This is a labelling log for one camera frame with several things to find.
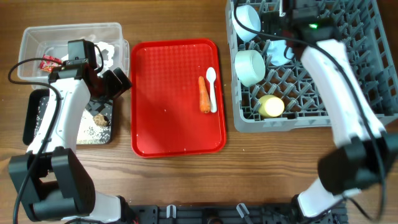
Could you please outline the light blue bowl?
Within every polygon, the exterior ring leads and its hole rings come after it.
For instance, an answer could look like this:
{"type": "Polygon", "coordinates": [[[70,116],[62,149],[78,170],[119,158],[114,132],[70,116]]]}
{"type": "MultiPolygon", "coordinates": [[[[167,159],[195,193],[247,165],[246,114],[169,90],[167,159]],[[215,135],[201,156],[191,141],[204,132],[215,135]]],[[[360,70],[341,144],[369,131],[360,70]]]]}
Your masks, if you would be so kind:
{"type": "MultiPolygon", "coordinates": [[[[231,13],[232,15],[232,20],[233,20],[233,26],[234,29],[238,35],[238,37],[243,41],[243,42],[249,42],[253,38],[255,38],[256,34],[247,31],[246,29],[243,29],[237,22],[236,18],[234,16],[234,12],[231,13]]],[[[261,30],[261,21],[259,18],[259,15],[257,11],[250,5],[244,5],[244,6],[239,6],[237,7],[236,10],[236,15],[238,17],[238,20],[242,25],[245,27],[255,30],[259,32],[261,30]]]]}

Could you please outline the light blue plate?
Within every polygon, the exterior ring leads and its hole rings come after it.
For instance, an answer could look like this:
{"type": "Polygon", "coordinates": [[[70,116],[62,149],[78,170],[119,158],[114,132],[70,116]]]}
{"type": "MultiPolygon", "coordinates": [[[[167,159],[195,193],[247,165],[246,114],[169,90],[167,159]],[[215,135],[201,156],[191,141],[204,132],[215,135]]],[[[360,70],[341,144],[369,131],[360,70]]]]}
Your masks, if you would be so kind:
{"type": "Polygon", "coordinates": [[[293,50],[287,46],[285,40],[273,40],[267,49],[267,56],[271,56],[271,64],[282,66],[294,58],[293,50]]]}

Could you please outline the brown food scrap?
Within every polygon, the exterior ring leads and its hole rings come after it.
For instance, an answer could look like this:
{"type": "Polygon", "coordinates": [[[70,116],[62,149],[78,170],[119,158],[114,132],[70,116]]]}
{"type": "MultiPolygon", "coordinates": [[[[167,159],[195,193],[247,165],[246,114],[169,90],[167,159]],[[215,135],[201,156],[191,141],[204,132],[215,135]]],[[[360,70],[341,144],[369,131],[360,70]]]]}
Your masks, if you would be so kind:
{"type": "Polygon", "coordinates": [[[99,127],[106,127],[109,124],[107,117],[100,113],[93,117],[93,122],[99,127]]]}

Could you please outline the white napkin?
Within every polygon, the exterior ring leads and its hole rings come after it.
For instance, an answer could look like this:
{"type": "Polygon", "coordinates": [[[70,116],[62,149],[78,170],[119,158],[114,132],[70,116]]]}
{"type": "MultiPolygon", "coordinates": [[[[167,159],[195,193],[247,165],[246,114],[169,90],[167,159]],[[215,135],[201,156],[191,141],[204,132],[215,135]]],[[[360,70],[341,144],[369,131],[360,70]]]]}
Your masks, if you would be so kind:
{"type": "Polygon", "coordinates": [[[103,56],[104,66],[101,72],[105,72],[106,70],[113,68],[116,65],[115,46],[106,42],[95,42],[95,45],[99,47],[99,49],[95,47],[95,53],[99,66],[102,65],[100,55],[103,56]]]}

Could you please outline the white rice pile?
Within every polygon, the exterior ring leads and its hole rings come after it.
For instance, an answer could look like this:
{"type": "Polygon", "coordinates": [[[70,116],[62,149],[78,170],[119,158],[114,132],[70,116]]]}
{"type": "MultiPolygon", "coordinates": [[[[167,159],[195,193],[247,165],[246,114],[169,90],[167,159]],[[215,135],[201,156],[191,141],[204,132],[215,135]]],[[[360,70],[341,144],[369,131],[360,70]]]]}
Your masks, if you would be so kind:
{"type": "MultiPolygon", "coordinates": [[[[48,104],[48,97],[42,96],[39,98],[38,105],[34,110],[36,113],[35,124],[34,127],[31,128],[33,130],[32,138],[38,133],[41,122],[43,120],[43,116],[45,113],[45,109],[48,104]]],[[[107,117],[107,115],[111,116],[110,112],[99,113],[99,115],[104,116],[104,119],[107,119],[108,124],[106,126],[98,126],[94,121],[94,116],[88,111],[84,110],[80,127],[78,130],[78,136],[76,143],[79,145],[88,145],[88,144],[106,144],[111,139],[111,121],[107,117]]]]}

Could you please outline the green bowl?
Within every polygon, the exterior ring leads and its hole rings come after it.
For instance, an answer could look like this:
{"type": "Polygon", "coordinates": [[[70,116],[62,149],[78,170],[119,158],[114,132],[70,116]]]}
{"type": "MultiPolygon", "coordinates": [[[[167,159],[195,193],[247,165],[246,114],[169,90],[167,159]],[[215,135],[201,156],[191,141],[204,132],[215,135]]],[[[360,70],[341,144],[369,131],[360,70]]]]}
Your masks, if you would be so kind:
{"type": "Polygon", "coordinates": [[[234,67],[237,77],[245,87],[253,86],[265,77],[265,62],[256,50],[239,51],[235,56],[234,67]]]}

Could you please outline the red snack wrapper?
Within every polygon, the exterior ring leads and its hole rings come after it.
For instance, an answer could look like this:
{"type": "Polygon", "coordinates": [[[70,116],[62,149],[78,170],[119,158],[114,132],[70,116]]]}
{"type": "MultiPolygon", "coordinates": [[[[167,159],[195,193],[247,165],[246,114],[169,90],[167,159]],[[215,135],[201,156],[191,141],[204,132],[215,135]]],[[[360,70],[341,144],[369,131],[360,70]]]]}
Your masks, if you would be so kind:
{"type": "Polygon", "coordinates": [[[39,68],[41,71],[51,73],[53,68],[61,66],[62,60],[49,55],[43,55],[44,60],[41,61],[39,68]]]}

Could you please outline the yellow cup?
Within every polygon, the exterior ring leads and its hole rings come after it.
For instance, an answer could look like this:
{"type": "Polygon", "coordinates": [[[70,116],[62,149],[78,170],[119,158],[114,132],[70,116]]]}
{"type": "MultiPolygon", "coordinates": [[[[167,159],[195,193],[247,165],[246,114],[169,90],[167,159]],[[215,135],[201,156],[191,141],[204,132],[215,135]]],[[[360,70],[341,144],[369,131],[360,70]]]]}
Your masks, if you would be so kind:
{"type": "Polygon", "coordinates": [[[280,116],[284,110],[284,102],[277,96],[264,95],[259,99],[260,107],[258,113],[266,118],[275,118],[280,116]]]}

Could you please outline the orange carrot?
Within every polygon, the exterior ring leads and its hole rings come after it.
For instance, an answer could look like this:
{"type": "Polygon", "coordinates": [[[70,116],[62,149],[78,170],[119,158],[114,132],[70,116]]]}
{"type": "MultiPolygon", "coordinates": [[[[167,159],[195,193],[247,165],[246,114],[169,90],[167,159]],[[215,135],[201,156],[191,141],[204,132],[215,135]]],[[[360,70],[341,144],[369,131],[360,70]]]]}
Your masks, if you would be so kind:
{"type": "Polygon", "coordinates": [[[200,94],[200,111],[202,113],[209,113],[211,110],[211,103],[206,89],[205,80],[202,76],[198,77],[198,86],[200,94]]]}

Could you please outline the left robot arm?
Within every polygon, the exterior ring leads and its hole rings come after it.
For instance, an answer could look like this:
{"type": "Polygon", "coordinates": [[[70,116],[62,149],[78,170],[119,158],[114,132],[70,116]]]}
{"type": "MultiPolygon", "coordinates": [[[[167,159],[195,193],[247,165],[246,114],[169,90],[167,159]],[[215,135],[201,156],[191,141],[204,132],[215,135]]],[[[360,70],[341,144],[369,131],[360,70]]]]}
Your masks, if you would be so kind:
{"type": "Polygon", "coordinates": [[[68,59],[57,62],[45,86],[49,100],[40,128],[24,155],[9,161],[17,190],[12,221],[19,209],[33,222],[137,223],[121,196],[95,190],[76,156],[81,117],[90,101],[106,103],[130,89],[120,68],[104,70],[97,45],[80,39],[68,43],[68,59]]]}

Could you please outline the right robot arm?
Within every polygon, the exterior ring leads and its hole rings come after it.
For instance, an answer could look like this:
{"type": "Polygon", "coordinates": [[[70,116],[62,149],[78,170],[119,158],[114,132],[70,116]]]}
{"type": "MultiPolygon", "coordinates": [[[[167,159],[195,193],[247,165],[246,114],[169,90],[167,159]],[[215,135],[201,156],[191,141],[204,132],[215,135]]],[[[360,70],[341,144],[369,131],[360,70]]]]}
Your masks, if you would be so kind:
{"type": "Polygon", "coordinates": [[[387,133],[354,75],[345,43],[330,17],[314,1],[281,1],[267,28],[285,40],[312,77],[330,117],[335,150],[318,161],[318,179],[297,196],[305,219],[321,217],[372,185],[386,187],[397,159],[397,135],[387,133]]]}

